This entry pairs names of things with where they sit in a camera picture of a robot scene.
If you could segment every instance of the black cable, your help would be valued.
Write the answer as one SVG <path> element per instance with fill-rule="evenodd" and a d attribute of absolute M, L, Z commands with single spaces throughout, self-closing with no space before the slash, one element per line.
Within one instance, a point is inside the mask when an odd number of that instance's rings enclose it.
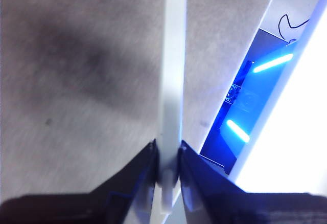
<path fill-rule="evenodd" d="M 291 29 L 299 28 L 300 26 L 303 26 L 305 23 L 307 23 L 307 22 L 309 21 L 309 19 L 308 19 L 308 20 L 304 21 L 302 24 L 300 24 L 300 25 L 298 25 L 298 26 L 291 26 L 290 19 L 288 18 L 288 15 L 287 15 L 287 14 L 284 14 L 284 15 L 280 18 L 279 23 L 278 23 L 278 31 L 279 31 L 279 34 L 281 35 L 282 39 L 284 39 L 284 40 L 285 40 L 285 38 L 283 37 L 283 35 L 282 35 L 282 33 L 281 33 L 281 22 L 282 22 L 282 19 L 283 19 L 285 16 L 286 16 L 286 19 L 287 19 L 287 23 L 288 23 L 288 25 L 289 25 L 289 27 L 290 27 Z"/>

